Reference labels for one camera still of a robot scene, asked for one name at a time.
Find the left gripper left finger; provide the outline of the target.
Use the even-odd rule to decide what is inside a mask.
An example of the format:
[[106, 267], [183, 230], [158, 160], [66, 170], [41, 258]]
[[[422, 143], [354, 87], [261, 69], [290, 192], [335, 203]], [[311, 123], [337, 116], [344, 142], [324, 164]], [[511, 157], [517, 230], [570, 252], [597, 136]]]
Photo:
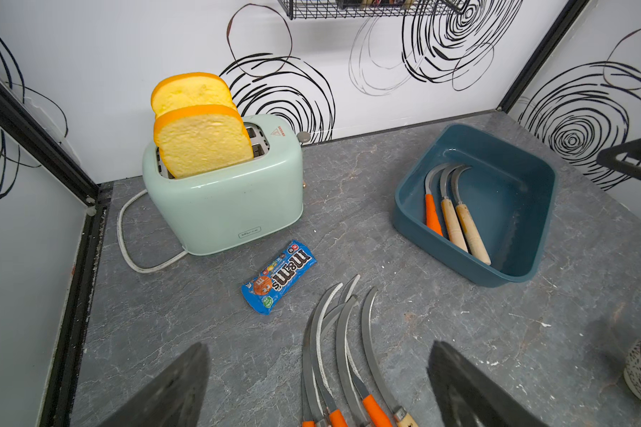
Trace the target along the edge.
[[196, 426], [210, 374], [206, 343], [194, 343], [103, 426]]

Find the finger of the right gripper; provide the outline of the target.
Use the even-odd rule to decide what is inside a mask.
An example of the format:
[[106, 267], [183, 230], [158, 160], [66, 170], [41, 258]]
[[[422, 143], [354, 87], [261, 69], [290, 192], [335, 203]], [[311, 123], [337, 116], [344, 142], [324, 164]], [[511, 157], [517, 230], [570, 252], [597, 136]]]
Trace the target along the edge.
[[602, 167], [641, 181], [641, 138], [603, 149], [598, 153], [596, 162]]

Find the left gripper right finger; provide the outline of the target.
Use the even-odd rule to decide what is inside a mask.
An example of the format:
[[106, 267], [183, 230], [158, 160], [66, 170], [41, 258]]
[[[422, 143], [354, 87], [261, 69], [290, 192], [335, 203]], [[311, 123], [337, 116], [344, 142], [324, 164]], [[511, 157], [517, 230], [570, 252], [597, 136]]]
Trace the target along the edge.
[[427, 374], [445, 426], [545, 425], [449, 343], [433, 343]]

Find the wooden handled sickle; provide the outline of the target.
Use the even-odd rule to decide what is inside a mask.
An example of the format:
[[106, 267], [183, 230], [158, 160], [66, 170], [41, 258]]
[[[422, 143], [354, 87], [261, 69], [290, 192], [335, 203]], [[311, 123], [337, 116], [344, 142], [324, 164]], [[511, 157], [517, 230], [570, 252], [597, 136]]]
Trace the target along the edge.
[[452, 199], [449, 197], [448, 192], [448, 179], [456, 167], [459, 167], [459, 164], [448, 164], [445, 169], [443, 169], [439, 183], [440, 194], [442, 196], [441, 206], [450, 242], [464, 252], [468, 252], [468, 246], [466, 244], [454, 204]]

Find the orange handled sickle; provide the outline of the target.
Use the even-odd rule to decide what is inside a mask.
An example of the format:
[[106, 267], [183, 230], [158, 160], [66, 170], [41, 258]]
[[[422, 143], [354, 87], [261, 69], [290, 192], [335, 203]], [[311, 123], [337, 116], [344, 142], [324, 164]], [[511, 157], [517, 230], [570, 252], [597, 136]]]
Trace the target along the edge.
[[424, 181], [425, 187], [425, 207], [426, 207], [426, 224], [429, 229], [435, 233], [443, 236], [443, 230], [439, 216], [436, 210], [436, 203], [434, 202], [434, 196], [432, 193], [432, 182], [439, 172], [450, 172], [450, 167], [452, 163], [444, 163], [438, 165], [427, 173], [427, 176]]

